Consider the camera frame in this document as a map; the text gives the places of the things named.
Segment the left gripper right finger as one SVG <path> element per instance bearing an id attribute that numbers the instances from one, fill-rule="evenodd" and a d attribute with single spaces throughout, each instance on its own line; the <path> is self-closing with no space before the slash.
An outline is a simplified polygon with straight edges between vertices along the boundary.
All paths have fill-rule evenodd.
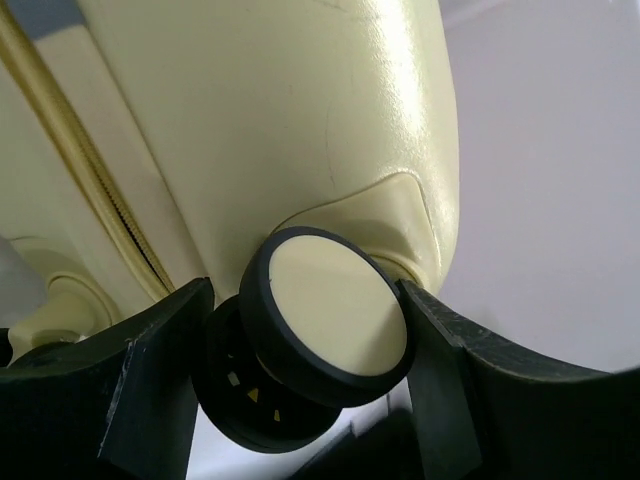
<path id="1" fill-rule="evenodd" d="M 635 479 L 639 372 L 606 373 L 534 352 L 398 285 L 428 479 Z"/>

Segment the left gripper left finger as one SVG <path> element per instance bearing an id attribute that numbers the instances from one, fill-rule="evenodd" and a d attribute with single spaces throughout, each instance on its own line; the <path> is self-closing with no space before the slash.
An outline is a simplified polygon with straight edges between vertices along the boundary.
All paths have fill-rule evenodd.
<path id="1" fill-rule="evenodd" d="M 1 371 L 4 479 L 183 479 L 206 278 L 87 340 Z"/>

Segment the yellow hard-shell suitcase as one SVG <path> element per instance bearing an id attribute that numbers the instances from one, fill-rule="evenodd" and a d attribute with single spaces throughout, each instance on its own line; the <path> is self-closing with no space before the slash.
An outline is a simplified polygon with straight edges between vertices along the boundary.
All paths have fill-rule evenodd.
<path id="1" fill-rule="evenodd" d="M 1 232 L 111 321 L 195 277 L 235 295 L 287 225 L 438 290 L 458 166 L 435 1 L 1 5 Z"/>

